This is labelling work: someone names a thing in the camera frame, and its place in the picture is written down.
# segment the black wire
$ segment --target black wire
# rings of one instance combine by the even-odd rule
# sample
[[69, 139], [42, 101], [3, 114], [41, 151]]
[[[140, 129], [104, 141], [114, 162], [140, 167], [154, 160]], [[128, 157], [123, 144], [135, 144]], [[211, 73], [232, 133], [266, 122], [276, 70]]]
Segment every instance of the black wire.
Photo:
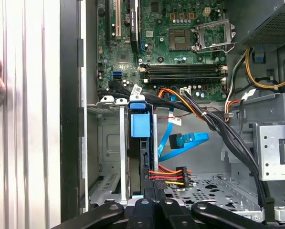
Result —
[[242, 133], [244, 123], [244, 99], [240, 101], [239, 105], [239, 135]]

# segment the pci expansion slot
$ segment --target pci expansion slot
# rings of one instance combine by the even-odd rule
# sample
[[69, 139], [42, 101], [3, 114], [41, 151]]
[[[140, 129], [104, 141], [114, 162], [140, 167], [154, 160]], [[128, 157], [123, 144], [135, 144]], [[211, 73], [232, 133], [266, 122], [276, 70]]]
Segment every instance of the pci expansion slot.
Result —
[[121, 39], [121, 0], [116, 0], [116, 39]]

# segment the red cable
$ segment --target red cable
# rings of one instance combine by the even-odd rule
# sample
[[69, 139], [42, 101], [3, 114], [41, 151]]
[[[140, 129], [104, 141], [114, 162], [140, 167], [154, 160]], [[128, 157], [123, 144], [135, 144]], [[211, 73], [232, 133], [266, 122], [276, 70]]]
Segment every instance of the red cable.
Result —
[[183, 177], [164, 177], [164, 176], [153, 176], [150, 179], [182, 179]]

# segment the metal bracket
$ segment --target metal bracket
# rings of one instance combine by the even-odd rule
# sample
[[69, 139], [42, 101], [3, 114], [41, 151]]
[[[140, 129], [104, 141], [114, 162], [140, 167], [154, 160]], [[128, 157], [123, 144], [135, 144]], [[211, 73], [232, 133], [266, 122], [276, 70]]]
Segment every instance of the metal bracket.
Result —
[[[209, 30], [209, 29], [211, 30], [211, 28], [217, 27], [217, 26], [224, 27], [224, 37], [226, 39], [225, 42], [206, 46], [205, 44], [206, 30]], [[236, 35], [236, 32], [233, 32], [234, 29], [235, 29], [235, 26], [229, 23], [229, 19], [225, 19], [221, 21], [214, 21], [214, 22], [194, 26], [193, 29], [191, 29], [191, 31], [197, 35], [198, 40], [195, 43], [195, 45], [192, 46], [191, 48], [194, 52], [197, 52], [197, 53], [220, 52], [220, 51], [229, 53], [235, 47], [235, 43], [232, 42], [232, 39]], [[227, 47], [230, 45], [232, 45], [232, 47], [230, 47], [227, 51], [222, 48], [214, 50], [214, 48], [219, 48], [221, 46]]]

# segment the electronic chip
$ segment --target electronic chip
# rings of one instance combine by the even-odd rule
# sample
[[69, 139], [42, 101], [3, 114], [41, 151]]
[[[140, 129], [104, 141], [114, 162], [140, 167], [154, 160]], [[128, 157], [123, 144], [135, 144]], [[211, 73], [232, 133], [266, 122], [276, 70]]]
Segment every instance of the electronic chip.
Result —
[[159, 3], [158, 3], [158, 1], [151, 2], [151, 13], [159, 13]]
[[179, 14], [179, 19], [185, 19], [185, 14], [184, 13], [180, 13]]
[[128, 54], [126, 52], [118, 52], [118, 63], [128, 63]]
[[171, 51], [191, 50], [190, 30], [170, 30], [169, 49]]
[[191, 20], [194, 19], [194, 13], [189, 13], [188, 16], [189, 16], [189, 19]]
[[170, 20], [174, 20], [175, 19], [175, 14], [174, 13], [171, 13], [170, 14]]

